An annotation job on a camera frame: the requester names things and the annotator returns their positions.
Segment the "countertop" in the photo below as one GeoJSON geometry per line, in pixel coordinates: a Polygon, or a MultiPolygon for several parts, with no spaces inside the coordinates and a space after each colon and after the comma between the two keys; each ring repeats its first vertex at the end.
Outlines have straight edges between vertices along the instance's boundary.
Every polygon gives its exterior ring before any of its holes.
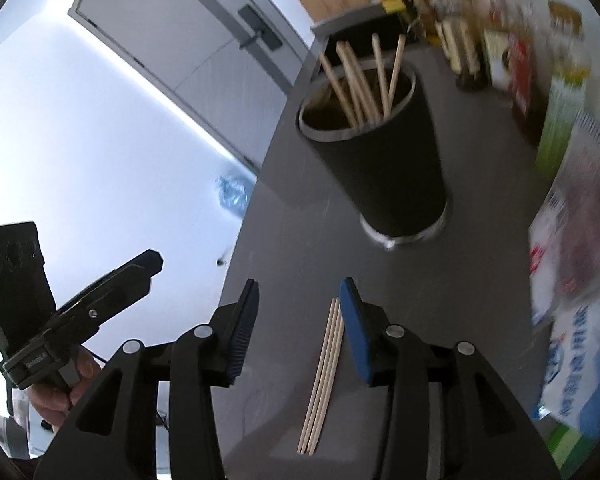
{"type": "MultiPolygon", "coordinates": [[[[527,229],[549,187],[509,104],[456,88],[442,51],[411,46],[436,126],[452,215],[433,241],[386,252],[296,129],[316,70],[314,44],[289,96],[255,187],[222,293],[236,301],[260,283],[260,313],[242,376],[214,391],[219,442],[231,480],[369,480],[386,389],[354,372],[345,337],[320,444],[296,448],[331,298],[352,276],[364,301],[424,341],[473,342],[528,413],[538,402],[547,330],[530,322],[527,229]]],[[[405,124],[405,135],[409,125],[405,124]]]]}

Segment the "black cup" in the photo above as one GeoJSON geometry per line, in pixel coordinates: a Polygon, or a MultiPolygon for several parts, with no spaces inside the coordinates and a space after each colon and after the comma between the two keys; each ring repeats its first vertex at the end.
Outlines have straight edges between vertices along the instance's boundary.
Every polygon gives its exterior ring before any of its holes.
{"type": "MultiPolygon", "coordinates": [[[[375,60],[360,65],[377,89],[375,60]]],[[[385,60],[387,82],[392,65],[385,60]]],[[[334,71],[347,88],[344,69],[334,71]]],[[[298,128],[360,211],[367,233],[388,248],[435,236],[446,224],[447,195],[429,105],[414,67],[402,63],[390,116],[357,129],[349,126],[329,85],[324,75],[310,85],[298,128]]]]}

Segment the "bright light strip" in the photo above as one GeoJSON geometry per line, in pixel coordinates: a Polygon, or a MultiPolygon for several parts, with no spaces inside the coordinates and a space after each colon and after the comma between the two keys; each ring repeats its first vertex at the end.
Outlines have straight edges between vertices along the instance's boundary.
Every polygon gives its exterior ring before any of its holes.
{"type": "Polygon", "coordinates": [[[235,158],[220,142],[211,136],[202,126],[193,120],[184,110],[176,103],[171,101],[165,94],[160,92],[149,80],[145,79],[137,72],[129,63],[124,61],[116,52],[101,42],[96,36],[86,30],[80,23],[76,22],[67,14],[68,10],[74,4],[74,0],[49,0],[46,4],[44,14],[53,19],[55,22],[61,23],[69,27],[78,37],[87,43],[91,48],[97,51],[104,59],[109,62],[115,70],[123,76],[139,86],[149,97],[159,102],[167,110],[179,118],[185,126],[193,130],[200,139],[204,140],[220,155],[224,156],[232,162],[240,161],[235,158]]]}

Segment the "bundle of chopsticks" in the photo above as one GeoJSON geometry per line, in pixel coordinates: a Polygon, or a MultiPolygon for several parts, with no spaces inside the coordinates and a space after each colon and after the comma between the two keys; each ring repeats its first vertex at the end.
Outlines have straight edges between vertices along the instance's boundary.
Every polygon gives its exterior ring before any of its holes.
{"type": "Polygon", "coordinates": [[[392,71],[391,81],[387,88],[380,37],[377,34],[374,34],[371,38],[374,58],[376,59],[376,69],[378,70],[381,107],[376,103],[373,92],[360,67],[356,53],[353,52],[353,48],[348,41],[339,41],[336,44],[336,53],[344,68],[352,103],[349,103],[347,94],[335,75],[331,63],[324,53],[320,54],[320,62],[324,67],[324,73],[327,75],[327,78],[329,78],[331,87],[340,102],[342,111],[346,116],[347,121],[349,121],[349,126],[351,128],[359,128],[365,124],[365,121],[369,123],[379,123],[381,120],[387,119],[391,114],[391,110],[394,106],[395,88],[398,84],[398,74],[400,73],[400,64],[405,42],[406,37],[404,34],[401,34],[398,38],[398,47],[395,52],[394,70],[392,71]]]}
{"type": "Polygon", "coordinates": [[[333,380],[338,368],[340,347],[342,346],[342,334],[344,332],[344,320],[340,311],[340,300],[331,300],[331,309],[327,322],[327,330],[324,333],[318,371],[315,374],[314,389],[311,392],[309,408],[306,410],[300,442],[298,443],[298,454],[314,454],[318,446],[320,432],[327,414],[327,407],[331,398],[333,380]]]}

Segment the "door frame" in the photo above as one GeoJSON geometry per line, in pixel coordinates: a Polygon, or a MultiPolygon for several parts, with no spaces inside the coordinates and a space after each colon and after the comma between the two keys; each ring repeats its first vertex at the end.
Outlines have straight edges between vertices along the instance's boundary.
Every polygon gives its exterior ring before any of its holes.
{"type": "MultiPolygon", "coordinates": [[[[167,96],[176,106],[183,110],[189,117],[196,121],[204,128],[217,142],[227,149],[245,169],[258,176],[260,168],[249,157],[245,156],[238,150],[229,140],[222,135],[216,128],[202,117],[195,108],[192,108],[183,99],[168,88],[158,76],[153,74],[139,59],[134,57],[128,50],[123,48],[116,40],[110,37],[106,32],[98,28],[98,25],[92,22],[85,15],[80,13],[79,6],[82,0],[74,0],[73,5],[68,11],[76,22],[80,23],[91,34],[98,38],[102,43],[106,44],[111,50],[118,54],[125,62],[131,65],[136,72],[140,73],[152,85],[154,85],[162,94],[167,96]]],[[[245,30],[245,28],[225,9],[218,0],[198,0],[205,8],[211,12],[220,23],[222,23],[229,33],[239,42],[244,42],[250,38],[253,33],[245,30]]],[[[258,11],[267,25],[291,48],[293,53],[298,57],[300,65],[308,54],[308,49],[304,41],[298,33],[291,27],[286,18],[273,5],[270,0],[250,0],[253,7],[258,11]]],[[[289,94],[293,87],[294,81],[289,81],[275,63],[267,56],[262,47],[255,42],[245,50],[249,52],[263,70],[272,78],[272,80],[285,93],[289,94]]]]}

